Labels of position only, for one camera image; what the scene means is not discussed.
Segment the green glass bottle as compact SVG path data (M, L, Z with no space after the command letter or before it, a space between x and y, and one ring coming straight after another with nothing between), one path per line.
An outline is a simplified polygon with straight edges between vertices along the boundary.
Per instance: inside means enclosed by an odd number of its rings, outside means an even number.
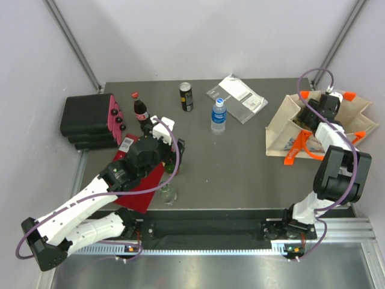
M178 164L178 168L176 170L176 175L178 175L180 170L180 163L176 163L175 161L164 163L164 172L171 175L175 170L176 164Z

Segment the blue label water bottle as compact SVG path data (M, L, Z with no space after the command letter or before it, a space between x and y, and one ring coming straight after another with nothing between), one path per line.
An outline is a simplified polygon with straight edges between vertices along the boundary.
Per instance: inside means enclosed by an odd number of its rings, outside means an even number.
M221 135L226 128L227 108L223 98L218 98L212 107L211 131L214 135Z

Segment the clear glass bottle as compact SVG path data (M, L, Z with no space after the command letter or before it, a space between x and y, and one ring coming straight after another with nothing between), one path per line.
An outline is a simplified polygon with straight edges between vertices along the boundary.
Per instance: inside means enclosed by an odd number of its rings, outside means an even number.
M159 194L163 203L173 205L177 200L176 187L171 183L166 184L165 182L162 182L161 185L162 187L159 190Z

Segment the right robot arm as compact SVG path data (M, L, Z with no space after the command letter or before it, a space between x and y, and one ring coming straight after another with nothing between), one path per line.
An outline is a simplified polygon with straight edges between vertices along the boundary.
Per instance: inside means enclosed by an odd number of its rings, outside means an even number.
M372 158L354 148L335 119L342 101L340 93L325 92L318 100L309 99L295 118L322 144L325 154L320 157L312 192L284 212L280 229L285 237L309 232L317 218L331 208L361 198Z

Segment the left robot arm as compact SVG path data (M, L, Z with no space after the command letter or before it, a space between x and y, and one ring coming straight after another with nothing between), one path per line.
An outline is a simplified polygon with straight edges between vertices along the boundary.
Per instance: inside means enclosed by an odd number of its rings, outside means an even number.
M160 185L137 190L141 180L148 177L161 163L179 168L185 142L173 134L174 121L154 117L145 133L130 145L125 156L109 163L78 194L44 217L29 217L21 223L24 233L16 248L26 243L41 271L56 268L77 250L108 238L131 238L136 224L130 211L122 208L98 220L88 218L103 206L122 196L153 193Z

